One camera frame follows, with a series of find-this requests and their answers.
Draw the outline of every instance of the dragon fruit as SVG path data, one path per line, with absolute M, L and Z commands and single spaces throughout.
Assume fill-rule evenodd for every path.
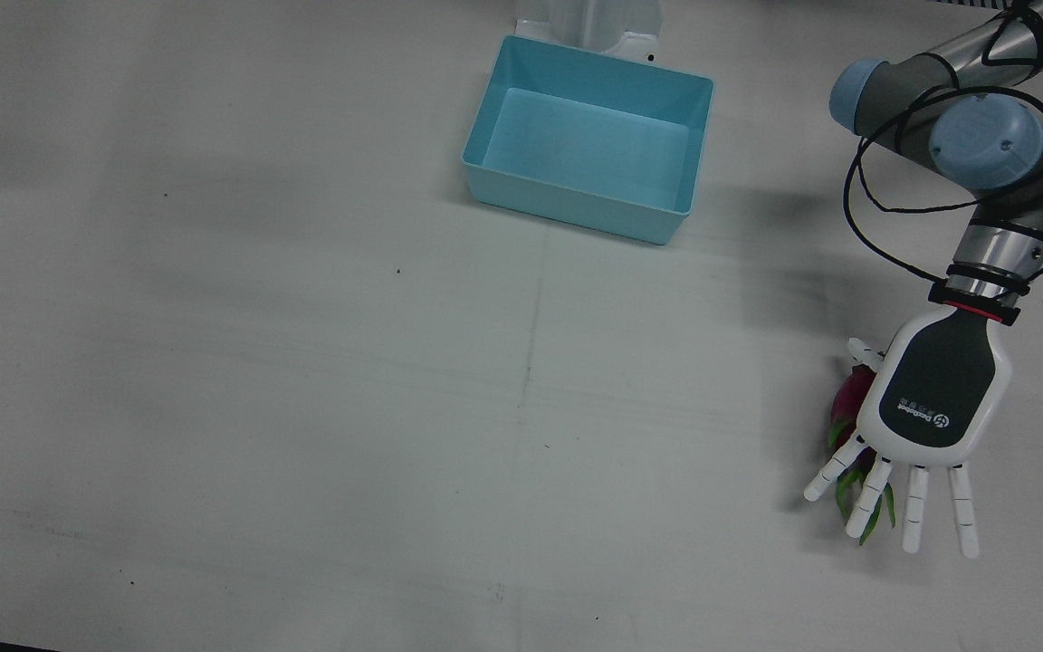
M 860 405 L 864 405 L 864 400 L 875 379 L 876 372 L 872 370 L 872 367 L 866 366 L 866 364 L 856 364 L 855 367 L 852 367 L 851 376 L 844 381 L 843 387 L 840 387 L 840 391 L 835 392 L 835 400 L 832 401 L 831 412 L 828 414 L 831 425 L 827 430 L 827 457 L 840 450 L 855 433 L 855 418 L 860 413 Z M 835 504 L 840 506 L 840 513 L 844 516 L 845 523 L 851 515 L 855 494 L 864 486 L 864 480 L 868 477 L 875 461 L 875 451 L 865 450 L 836 480 Z M 864 528 L 864 533 L 860 535 L 860 546 L 864 546 L 870 533 L 876 528 L 884 504 L 888 505 L 888 518 L 891 521 L 891 527 L 896 527 L 896 504 L 889 484 L 884 485 L 882 496 L 876 501 L 872 516 L 869 517 L 868 525 Z

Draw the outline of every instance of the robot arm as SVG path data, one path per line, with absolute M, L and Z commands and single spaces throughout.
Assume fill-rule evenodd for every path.
M 846 532 L 857 538 L 894 463 L 909 467 L 903 550 L 920 544 L 929 467 L 948 470 L 961 552 L 976 557 L 968 458 L 1012 377 L 1000 331 L 1043 265 L 1043 126 L 1009 90 L 1043 62 L 1043 1 L 1013 8 L 928 52 L 864 58 L 838 79 L 831 115 L 856 135 L 943 174 L 977 198 L 945 280 L 944 309 L 901 327 L 876 368 L 851 441 L 804 490 L 817 500 L 876 451 Z

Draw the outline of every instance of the logo on robotic hand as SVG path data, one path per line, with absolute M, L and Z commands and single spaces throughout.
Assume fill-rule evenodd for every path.
M 907 401 L 906 397 L 899 400 L 899 405 L 896 406 L 896 409 L 901 409 L 912 416 L 923 418 L 939 429 L 947 429 L 950 422 L 947 414 L 938 413 L 935 409 L 927 409 L 923 405 L 916 405 L 915 401 Z

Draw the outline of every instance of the white table surface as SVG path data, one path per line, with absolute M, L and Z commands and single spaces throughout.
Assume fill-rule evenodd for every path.
M 0 1 L 0 641 L 1043 649 L 1043 280 L 980 559 L 941 475 L 916 556 L 799 494 L 845 339 L 930 310 L 846 230 L 827 91 L 991 13 L 662 5 L 717 94 L 655 247 L 469 197 L 510 1 Z M 862 217 L 943 271 L 968 214 Z

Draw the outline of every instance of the blue tray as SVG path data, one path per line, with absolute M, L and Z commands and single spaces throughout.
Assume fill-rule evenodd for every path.
M 506 37 L 463 161 L 478 201 L 665 244 L 690 213 L 710 79 Z

